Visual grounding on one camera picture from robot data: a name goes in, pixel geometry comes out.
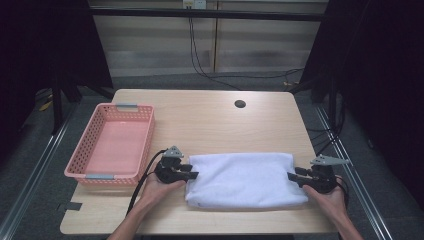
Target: person's arm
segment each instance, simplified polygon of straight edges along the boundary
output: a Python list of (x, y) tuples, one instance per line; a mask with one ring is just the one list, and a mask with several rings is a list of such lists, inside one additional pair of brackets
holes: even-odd
[(308, 185), (304, 185), (303, 190), (315, 199), (324, 214), (336, 226), (344, 240), (363, 239), (347, 214), (344, 193), (340, 187), (336, 187), (328, 194), (320, 194)]
[(133, 239), (147, 212), (159, 203), (169, 192), (184, 185), (184, 181), (164, 184), (159, 181), (156, 174), (150, 174), (146, 179), (140, 199), (134, 204), (132, 210), (108, 239)]

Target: black tape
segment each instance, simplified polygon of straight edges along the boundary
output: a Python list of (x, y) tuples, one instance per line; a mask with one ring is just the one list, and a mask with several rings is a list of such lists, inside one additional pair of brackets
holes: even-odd
[(79, 211), (81, 209), (82, 203), (68, 202), (62, 203), (57, 206), (58, 212), (66, 212), (67, 210)]

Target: folded towel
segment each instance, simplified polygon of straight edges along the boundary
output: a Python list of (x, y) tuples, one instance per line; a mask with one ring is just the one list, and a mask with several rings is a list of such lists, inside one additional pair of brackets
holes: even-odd
[(186, 185), (189, 206), (200, 208), (273, 208), (308, 200), (289, 181), (293, 156), (287, 153), (228, 153), (189, 157), (196, 180)]

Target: basket handle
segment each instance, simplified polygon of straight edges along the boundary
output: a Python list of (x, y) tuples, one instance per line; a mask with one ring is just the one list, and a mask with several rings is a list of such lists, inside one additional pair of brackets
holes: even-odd
[(87, 174), (85, 175), (86, 179), (92, 180), (115, 180), (115, 175), (110, 174)]
[(137, 103), (117, 103), (116, 107), (138, 108)]

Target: wall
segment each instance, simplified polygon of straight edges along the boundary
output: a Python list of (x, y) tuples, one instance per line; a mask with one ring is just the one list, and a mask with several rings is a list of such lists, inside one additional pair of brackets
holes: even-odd
[[(182, 1), (91, 0), (92, 6), (182, 8)], [(325, 0), (207, 1), (207, 9), (323, 13)], [(195, 72), (186, 18), (95, 16), (112, 77)], [(205, 72), (284, 71), (304, 67), (316, 22), (193, 19)]]

